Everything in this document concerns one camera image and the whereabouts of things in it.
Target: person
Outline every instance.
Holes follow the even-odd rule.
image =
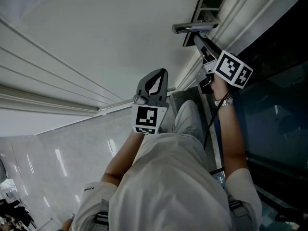
[[[0,217],[6,218],[6,215],[15,216],[16,206],[18,206],[20,202],[15,200],[12,203],[7,203],[5,199],[0,200]]]
[[[0,231],[10,231],[11,226],[8,224],[8,222],[5,222],[4,224],[0,224]]]
[[[58,231],[71,231],[72,230],[71,226],[74,218],[75,214],[71,214],[70,218],[62,224],[61,229],[59,229]]]
[[[216,100],[228,93],[227,83],[217,75],[211,88]],[[174,133],[147,135],[144,140],[144,134],[131,132],[101,181],[85,185],[73,230],[94,230],[95,223],[108,225],[110,231],[234,230],[233,200],[245,206],[257,230],[262,205],[247,169],[233,104],[222,106],[218,115],[225,189],[206,170],[198,110],[187,101],[176,117]]]

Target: hand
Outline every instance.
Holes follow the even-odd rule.
[[[7,223],[5,223],[4,225],[0,224],[0,230],[9,231],[10,229],[11,227]]]
[[[66,221],[62,224],[62,229],[63,229],[64,231],[68,231],[69,228],[70,228],[71,225],[72,225],[72,222],[73,222],[72,219],[66,220]]]
[[[214,74],[214,81],[211,83],[211,88],[216,100],[222,99],[229,92],[227,82],[217,74]]]

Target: wall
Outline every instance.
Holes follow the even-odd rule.
[[[89,116],[0,109],[0,137],[34,135],[86,118]]]

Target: wristwatch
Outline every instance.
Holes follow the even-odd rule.
[[[219,105],[220,101],[221,101],[221,100],[215,100],[215,106],[216,106],[216,107]],[[232,96],[230,96],[230,97],[226,98],[226,99],[222,102],[221,106],[227,106],[227,105],[232,104],[232,103],[233,103],[233,98],[232,98]]]

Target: wire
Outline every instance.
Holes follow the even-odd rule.
[[[219,102],[219,104],[218,104],[218,106],[217,106],[215,112],[213,113],[213,116],[212,116],[212,118],[211,118],[210,124],[208,124],[207,131],[206,131],[206,134],[205,134],[205,141],[204,141],[203,149],[205,149],[207,137],[208,137],[208,135],[209,135],[209,133],[210,133],[210,127],[211,127],[211,125],[213,124],[213,121],[214,121],[214,119],[215,119],[215,117],[216,117],[216,115],[217,115],[217,113],[218,113],[218,110],[219,110],[219,108],[222,106],[222,103],[225,101],[225,99],[226,99],[229,95],[230,95],[230,92],[228,92],[228,93],[222,98],[222,100],[220,100],[220,102]]]

